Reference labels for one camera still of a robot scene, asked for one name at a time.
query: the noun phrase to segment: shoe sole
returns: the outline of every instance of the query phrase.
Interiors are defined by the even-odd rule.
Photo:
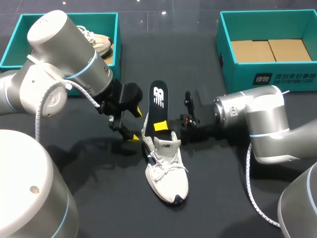
[[[101,58],[105,59],[108,58],[109,56],[111,56],[113,53],[113,50],[111,48],[109,48],[108,50],[99,53],[99,55],[101,56]]]

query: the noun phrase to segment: teal box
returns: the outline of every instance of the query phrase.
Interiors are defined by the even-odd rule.
[[[0,71],[20,69],[31,53],[32,47],[27,41],[27,33],[31,26],[44,14],[22,14],[15,26],[9,44],[0,62]],[[67,13],[76,24],[85,26],[96,34],[109,36],[113,40],[113,61],[108,66],[113,76],[120,80],[121,35],[118,13]],[[68,92],[69,96],[80,95],[76,89]]]
[[[244,62],[231,41],[302,39],[312,61]],[[216,47],[228,93],[276,85],[282,91],[317,91],[315,10],[222,11]]]

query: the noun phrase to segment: cardboard box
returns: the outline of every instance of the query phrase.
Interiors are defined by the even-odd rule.
[[[22,14],[15,26],[11,39],[0,61],[0,71],[20,69],[31,53],[32,47],[27,41],[27,33],[31,26],[44,14]],[[118,13],[67,13],[76,24],[85,26],[96,34],[109,36],[113,40],[113,54],[107,59],[113,76],[120,80],[121,36]],[[69,96],[78,96],[76,89],[68,92]]]
[[[228,93],[317,91],[315,10],[222,11],[216,47]]]

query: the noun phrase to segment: insole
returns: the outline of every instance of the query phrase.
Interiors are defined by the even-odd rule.
[[[168,115],[168,87],[164,81],[151,83],[149,89],[149,117],[145,136],[152,139],[156,136],[161,140],[172,140],[169,130],[155,131],[154,124],[167,122]]]

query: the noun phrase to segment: black bracket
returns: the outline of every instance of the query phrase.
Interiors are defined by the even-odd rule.
[[[134,133],[123,124],[121,114],[128,110],[136,118],[141,117],[138,104],[142,97],[143,92],[136,83],[121,84],[113,79],[111,85],[94,99],[100,105],[96,108],[98,113],[110,116],[109,127],[119,131],[124,140],[129,140],[134,138]]]

